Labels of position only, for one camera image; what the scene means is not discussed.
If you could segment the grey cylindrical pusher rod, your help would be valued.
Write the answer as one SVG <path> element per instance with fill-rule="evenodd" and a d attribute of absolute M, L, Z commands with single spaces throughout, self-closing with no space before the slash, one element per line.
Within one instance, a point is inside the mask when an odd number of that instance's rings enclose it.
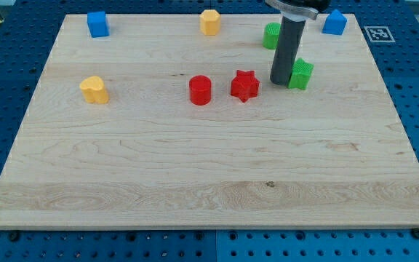
<path fill-rule="evenodd" d="M 305 24 L 305 20 L 294 21 L 287 17 L 282 18 L 271 66 L 270 80 L 273 84 L 289 83 Z"/>

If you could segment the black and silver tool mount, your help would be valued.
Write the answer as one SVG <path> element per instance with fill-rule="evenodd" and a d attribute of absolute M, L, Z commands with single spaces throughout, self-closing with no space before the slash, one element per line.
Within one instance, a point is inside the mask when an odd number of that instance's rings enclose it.
<path fill-rule="evenodd" d="M 290 20 L 315 20 L 330 5 L 330 0 L 265 0 L 266 5 L 277 9 Z"/>

